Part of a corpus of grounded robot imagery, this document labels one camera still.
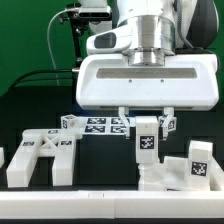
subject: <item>white platform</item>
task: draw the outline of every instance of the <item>white platform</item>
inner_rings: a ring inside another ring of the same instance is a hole
[[[0,192],[1,219],[224,218],[224,192]]]

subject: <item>dark green background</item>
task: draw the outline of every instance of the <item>dark green background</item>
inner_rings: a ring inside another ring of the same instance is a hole
[[[0,1],[0,95],[24,73],[52,68],[46,33],[50,19],[72,0],[1,0]],[[210,48],[224,64],[224,1],[215,0],[220,30]],[[85,46],[86,37],[81,39]],[[74,50],[69,24],[52,26],[51,43],[58,68],[74,66]],[[218,73],[222,102],[224,101],[224,66]]]

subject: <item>white 3d-printed block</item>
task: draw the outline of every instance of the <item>white 3d-printed block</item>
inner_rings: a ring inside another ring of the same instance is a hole
[[[185,176],[189,188],[210,190],[212,147],[209,142],[191,141]]]
[[[41,135],[23,138],[6,171],[8,187],[28,187],[41,144]]]
[[[75,136],[61,136],[52,167],[54,186],[72,185],[75,149]]]
[[[54,157],[53,185],[72,185],[76,130],[28,130],[8,169],[8,187],[28,187],[38,157]]]
[[[136,117],[136,162],[158,162],[158,128],[156,117]]]
[[[70,128],[75,128],[77,124],[77,118],[74,115],[67,115],[61,117],[61,128],[62,129],[70,129]]]
[[[4,159],[4,150],[3,148],[0,148],[0,168],[2,167],[2,165],[4,164],[5,159]]]

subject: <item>white plastic block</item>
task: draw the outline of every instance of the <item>white plastic block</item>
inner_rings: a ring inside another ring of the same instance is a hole
[[[210,190],[212,143],[192,141],[185,180],[187,187],[202,191]]]
[[[61,136],[52,167],[54,186],[72,185],[75,153],[75,136]]]
[[[164,165],[167,171],[185,173],[188,160],[179,157],[165,156]]]
[[[138,183],[139,191],[164,191],[162,179],[165,174],[163,164],[139,165],[140,180]]]
[[[158,134],[159,123],[157,117],[136,117],[136,134],[144,134],[145,129],[146,133]]]
[[[163,185],[166,191],[183,191],[186,188],[185,172],[187,159],[178,157],[165,157],[164,166],[166,173],[163,178]]]
[[[163,125],[164,121],[165,121],[166,117],[159,117],[159,124],[160,126]],[[177,128],[177,118],[176,117],[173,117],[170,121],[170,123],[168,124],[168,132],[171,132],[171,131],[175,131]]]
[[[0,148],[0,168],[2,167],[2,165],[4,164],[5,159],[4,159],[4,150],[3,148]]]
[[[158,161],[158,120],[136,117],[136,162],[153,164]]]
[[[164,191],[165,186],[161,182],[152,183],[151,181],[147,181],[144,178],[140,178],[138,183],[139,191]]]
[[[8,187],[28,187],[41,144],[41,136],[23,139],[6,171]]]
[[[224,191],[224,172],[214,158],[211,165],[211,190]]]
[[[193,161],[211,161],[212,148],[210,142],[191,141],[188,158]]]
[[[77,126],[78,119],[74,115],[67,115],[61,117],[61,128],[62,129],[70,129],[75,128]]]

